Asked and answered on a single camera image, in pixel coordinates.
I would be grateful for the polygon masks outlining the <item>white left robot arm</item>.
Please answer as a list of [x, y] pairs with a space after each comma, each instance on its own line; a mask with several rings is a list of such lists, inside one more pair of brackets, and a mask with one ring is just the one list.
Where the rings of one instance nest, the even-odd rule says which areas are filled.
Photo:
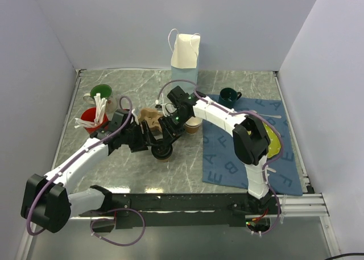
[[60, 231], [71, 217], [88, 211], [105, 216], [112, 211], [113, 194], [92, 186], [72, 193], [78, 181], [96, 163], [108, 157], [121, 145], [129, 145], [132, 135], [140, 134], [132, 112], [117, 110], [113, 119], [95, 131], [70, 158], [44, 176], [32, 175], [26, 182], [20, 215], [26, 219], [28, 234], [35, 236], [31, 225], [52, 233]]

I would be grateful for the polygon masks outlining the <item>light blue paper bag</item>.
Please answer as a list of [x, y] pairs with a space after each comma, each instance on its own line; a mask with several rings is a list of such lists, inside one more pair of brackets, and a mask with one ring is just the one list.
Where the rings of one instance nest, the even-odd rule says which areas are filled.
[[184, 92], [193, 93], [198, 78], [201, 35], [182, 34], [173, 28], [167, 39], [172, 51], [171, 80]]

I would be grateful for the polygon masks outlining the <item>brown pulp cup carrier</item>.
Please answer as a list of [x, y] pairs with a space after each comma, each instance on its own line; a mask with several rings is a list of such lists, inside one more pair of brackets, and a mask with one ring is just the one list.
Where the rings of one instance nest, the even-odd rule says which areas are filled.
[[146, 121], [150, 130], [155, 134], [159, 134], [162, 133], [162, 127], [159, 123], [159, 118], [162, 116], [163, 114], [157, 109], [143, 108], [140, 110], [138, 121]]

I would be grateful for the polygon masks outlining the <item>black coffee cup lid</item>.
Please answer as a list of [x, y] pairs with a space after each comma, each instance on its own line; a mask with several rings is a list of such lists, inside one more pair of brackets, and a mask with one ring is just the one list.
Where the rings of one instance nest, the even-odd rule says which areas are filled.
[[173, 147], [172, 147], [172, 145], [151, 146], [151, 153], [152, 153], [153, 157], [172, 155]]

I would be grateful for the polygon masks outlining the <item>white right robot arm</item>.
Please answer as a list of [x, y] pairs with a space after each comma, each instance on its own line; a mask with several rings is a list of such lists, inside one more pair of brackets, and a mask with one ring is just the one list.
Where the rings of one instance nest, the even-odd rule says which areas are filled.
[[170, 146], [183, 131], [198, 130], [203, 121], [224, 131], [231, 136], [234, 153], [246, 170], [249, 208], [257, 214], [264, 212], [272, 196], [267, 175], [270, 138], [265, 120], [251, 111], [227, 108], [200, 92], [187, 93], [180, 86], [174, 87], [167, 98], [175, 109], [159, 119], [164, 144]]

